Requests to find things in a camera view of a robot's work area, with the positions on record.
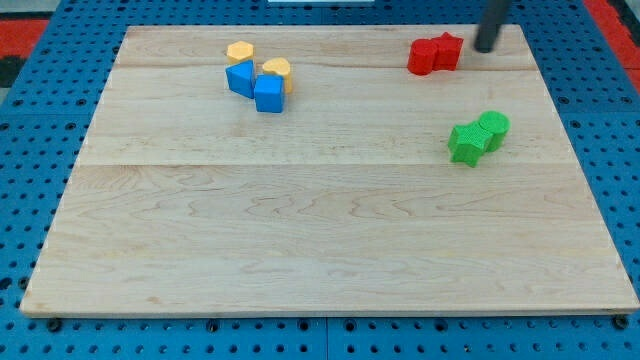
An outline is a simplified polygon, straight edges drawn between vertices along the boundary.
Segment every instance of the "green block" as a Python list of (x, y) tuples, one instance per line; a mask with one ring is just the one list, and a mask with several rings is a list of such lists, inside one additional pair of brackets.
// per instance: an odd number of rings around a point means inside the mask
[(487, 147), (487, 151), (493, 152), (498, 150), (500, 146), (502, 146), (502, 141), (511, 127), (509, 118), (497, 111), (486, 111), (480, 115), (478, 123), (480, 124), (480, 127), (493, 134), (493, 138), (489, 143), (489, 147)]
[(452, 162), (464, 162), (476, 167), (478, 159), (485, 153), (493, 135), (480, 127), (477, 121), (468, 125), (456, 125), (451, 131), (447, 146)]

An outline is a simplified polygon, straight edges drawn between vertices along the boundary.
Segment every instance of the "red cylinder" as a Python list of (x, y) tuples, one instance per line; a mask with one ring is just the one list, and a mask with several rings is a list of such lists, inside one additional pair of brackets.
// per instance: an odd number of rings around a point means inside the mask
[(438, 45), (430, 39), (418, 39), (411, 43), (407, 69), (416, 75), (428, 75), (438, 54)]

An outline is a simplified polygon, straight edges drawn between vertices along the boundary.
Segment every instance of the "wood grain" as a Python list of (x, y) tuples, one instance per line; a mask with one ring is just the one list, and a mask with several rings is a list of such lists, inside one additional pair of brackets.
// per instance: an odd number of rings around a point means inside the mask
[[(415, 77), (411, 41), (462, 36)], [(519, 27), (132, 27), (22, 310), (35, 317), (493, 316), (640, 305)], [(224, 49), (287, 57), (256, 113)], [(500, 151), (448, 161), (499, 110)]]

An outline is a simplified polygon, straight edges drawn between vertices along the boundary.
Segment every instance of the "red surface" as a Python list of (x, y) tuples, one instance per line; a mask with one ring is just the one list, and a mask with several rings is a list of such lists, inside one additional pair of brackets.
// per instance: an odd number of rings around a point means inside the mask
[(0, 20), (0, 58), (29, 57), (49, 20)]
[(438, 54), (438, 45), (429, 39), (418, 39), (411, 43), (407, 69), (416, 75), (428, 75)]
[(583, 0), (600, 31), (640, 92), (640, 49), (631, 40), (629, 29), (619, 20), (618, 12), (606, 0)]
[(455, 70), (458, 66), (464, 39), (445, 32), (442, 36), (433, 38), (433, 41), (438, 44), (438, 54), (433, 64), (433, 70)]

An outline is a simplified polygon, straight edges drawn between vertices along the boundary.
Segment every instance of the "green cylinder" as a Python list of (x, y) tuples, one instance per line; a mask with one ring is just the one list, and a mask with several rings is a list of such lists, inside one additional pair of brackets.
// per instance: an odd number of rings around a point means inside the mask
[(502, 141), (511, 127), (509, 118), (497, 111), (486, 111), (480, 115), (478, 123), (481, 128), (493, 134), (491, 142), (487, 147), (487, 152), (498, 150), (500, 146), (502, 146)]

